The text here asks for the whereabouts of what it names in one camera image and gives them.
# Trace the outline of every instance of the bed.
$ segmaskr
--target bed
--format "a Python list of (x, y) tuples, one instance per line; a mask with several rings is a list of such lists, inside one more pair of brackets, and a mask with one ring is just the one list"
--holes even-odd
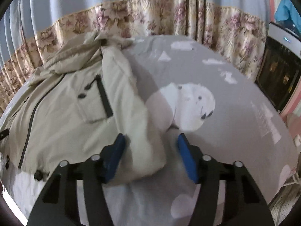
[[(41, 66), (48, 55), (58, 50), (69, 38), (94, 29), (123, 37), (136, 37), (134, 46), (124, 51), (124, 54), (137, 76), (142, 99), (147, 102), (156, 90), (170, 83), (192, 82), (206, 86), (208, 82), (212, 82), (210, 87), (207, 87), (218, 96), (216, 113), (206, 120), (199, 132), (192, 133), (190, 139), (220, 161), (232, 163), (239, 156), (259, 183), (269, 203), (296, 165), (297, 153), (284, 123), (263, 94), (252, 84), (264, 50), (266, 25), (270, 21), (270, 2), (257, 0), (254, 6), (251, 1), (13, 0), (0, 21), (0, 107), (3, 112), (1, 121), (14, 100), (26, 89), (26, 80), (31, 71)], [(156, 34), (188, 37), (144, 38)], [(203, 45), (194, 44), (191, 39)], [(188, 53), (189, 60), (175, 59), (174, 54), (177, 50), (173, 50), (171, 44), (179, 41), (187, 41), (187, 45), (190, 45), (187, 46), (187, 52), (181, 54), (184, 56)], [(220, 55), (214, 54), (206, 47)], [(210, 65), (203, 62), (210, 58), (219, 62), (228, 61), (231, 64), (220, 63), (218, 66), (218, 63)], [(192, 78), (185, 77), (181, 73), (185, 67), (188, 67), (190, 72), (198, 69), (195, 71), (197, 75)], [(213, 74), (216, 74), (216, 81), (212, 81)], [(244, 122), (239, 121), (238, 117), (232, 118), (230, 113), (234, 112), (239, 113), (239, 117), (251, 119), (252, 125), (244, 126)], [(227, 121), (233, 121), (236, 128), (224, 129)], [(265, 132), (258, 130), (260, 125), (264, 126)], [(170, 144), (174, 142), (177, 134), (177, 131), (171, 130), (164, 136), (168, 144), (168, 154), (171, 155), (171, 169), (167, 167), (155, 177), (129, 185), (105, 189), (106, 200), (116, 225), (124, 221), (127, 225), (145, 225), (146, 222), (149, 225), (188, 223), (199, 188), (189, 183), (183, 168), (178, 166), (178, 160), (175, 159), (176, 151)], [(233, 134), (239, 134), (238, 138), (235, 139)], [(252, 148), (252, 144), (260, 144), (259, 141), (269, 144), (264, 152), (259, 152), (262, 147)], [(222, 143), (226, 143), (228, 148), (232, 147), (232, 152), (216, 148)], [(244, 143), (242, 149), (234, 148), (238, 143)], [(255, 165), (249, 157), (251, 151), (258, 159)], [(3, 158), (1, 181), (22, 213), (28, 217), (44, 182), (35, 181), (32, 176), (18, 171), (12, 165), (8, 170), (4, 169), (5, 162)], [(179, 185), (175, 186), (174, 182), (169, 181), (169, 186), (175, 187), (169, 194), (164, 190), (164, 179), (169, 177), (174, 180), (175, 174), (180, 175), (176, 179)], [(221, 184), (220, 212), (216, 223), (220, 222), (222, 217), (222, 188)], [(87, 225), (80, 183), (78, 196), (81, 220)], [(183, 200), (188, 205), (187, 210), (179, 207)], [(125, 201), (132, 205), (132, 209), (128, 210), (128, 207), (122, 206), (122, 202)]]

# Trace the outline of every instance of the gray bed sheet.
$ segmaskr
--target gray bed sheet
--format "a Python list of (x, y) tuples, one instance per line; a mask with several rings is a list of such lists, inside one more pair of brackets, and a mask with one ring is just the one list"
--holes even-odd
[[(104, 188), (114, 224), (188, 225), (200, 186), (187, 177), (177, 151), (176, 140), (181, 132), (191, 144), (219, 162), (242, 161), (269, 203), (296, 165), (298, 155), (284, 122), (257, 86), (221, 56), (184, 36), (137, 38), (123, 53), (137, 78), (139, 95), (146, 103), (169, 86), (202, 86), (214, 97), (214, 102), (210, 99), (202, 107), (209, 111), (213, 103), (215, 107), (212, 115), (208, 117), (207, 113), (201, 126), (193, 130), (181, 130), (181, 125), (178, 129), (173, 120), (170, 127), (161, 130), (167, 155), (167, 165), (162, 170), (130, 184)], [(44, 182), (34, 181), (32, 175), (19, 172), (12, 165), (1, 172), (4, 186), (28, 217)], [(225, 184), (221, 182), (216, 224), (222, 218), (224, 193)], [(81, 182), (78, 203), (81, 222), (88, 225)]]

